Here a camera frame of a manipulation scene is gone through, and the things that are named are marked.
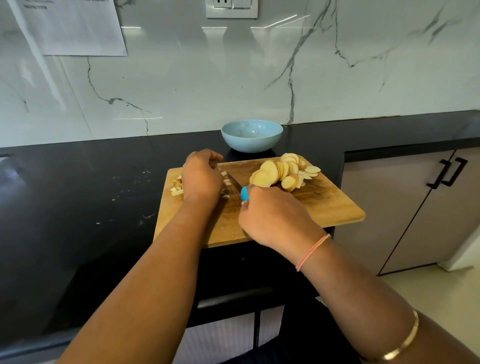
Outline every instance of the light blue bowl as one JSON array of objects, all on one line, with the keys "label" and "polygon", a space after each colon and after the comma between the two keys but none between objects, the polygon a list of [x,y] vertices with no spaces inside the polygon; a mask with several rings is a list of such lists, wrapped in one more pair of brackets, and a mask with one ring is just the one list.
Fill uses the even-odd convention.
[{"label": "light blue bowl", "polygon": [[260,153],[272,148],[282,133],[280,124],[266,120],[233,121],[222,127],[223,139],[230,148],[243,153]]}]

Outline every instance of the cutting board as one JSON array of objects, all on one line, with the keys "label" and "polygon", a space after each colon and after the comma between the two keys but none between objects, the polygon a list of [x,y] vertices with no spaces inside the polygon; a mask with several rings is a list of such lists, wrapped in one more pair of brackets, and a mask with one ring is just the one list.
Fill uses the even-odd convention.
[{"label": "cutting board", "polygon": [[[242,186],[248,185],[252,173],[258,170],[266,159],[252,159],[240,162],[220,163],[219,167],[230,173]],[[172,196],[170,188],[172,181],[181,175],[181,168],[168,170],[162,201],[158,211],[154,239],[172,219],[183,203],[183,196]],[[311,180],[305,180],[306,185],[293,192],[293,195],[307,208],[313,221],[320,226],[349,224],[365,219],[365,213],[347,195],[345,195],[328,178],[319,173]],[[251,238],[238,224],[240,214],[240,193],[232,186],[228,188],[229,200],[220,199],[205,236],[206,247],[246,242]]]}]

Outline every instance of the knife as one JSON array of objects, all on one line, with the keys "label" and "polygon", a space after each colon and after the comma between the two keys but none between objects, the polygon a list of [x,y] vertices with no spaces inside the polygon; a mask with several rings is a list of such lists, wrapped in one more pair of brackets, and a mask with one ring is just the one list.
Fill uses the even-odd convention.
[{"label": "knife", "polygon": [[237,191],[240,193],[240,198],[243,201],[248,201],[248,193],[247,193],[247,187],[243,186],[238,183],[238,181],[229,173],[228,178],[230,179],[230,182],[232,182],[232,185],[237,189]]}]

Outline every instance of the hand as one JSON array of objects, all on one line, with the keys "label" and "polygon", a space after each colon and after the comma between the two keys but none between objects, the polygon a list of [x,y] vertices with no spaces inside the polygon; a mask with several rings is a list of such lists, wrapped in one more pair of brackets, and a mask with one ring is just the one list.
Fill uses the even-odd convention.
[{"label": "hand", "polygon": [[297,264],[326,233],[292,194],[277,187],[248,186],[239,224],[255,241]]},{"label": "hand", "polygon": [[223,156],[210,149],[193,152],[182,169],[183,201],[200,201],[215,206],[223,187],[223,176],[217,162]]}]

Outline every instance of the paper sheet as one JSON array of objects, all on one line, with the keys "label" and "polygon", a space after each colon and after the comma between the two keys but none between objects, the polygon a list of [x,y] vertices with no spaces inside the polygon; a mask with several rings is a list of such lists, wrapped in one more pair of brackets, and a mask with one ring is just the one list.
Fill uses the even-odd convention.
[{"label": "paper sheet", "polygon": [[9,0],[44,55],[126,56],[113,0]]}]

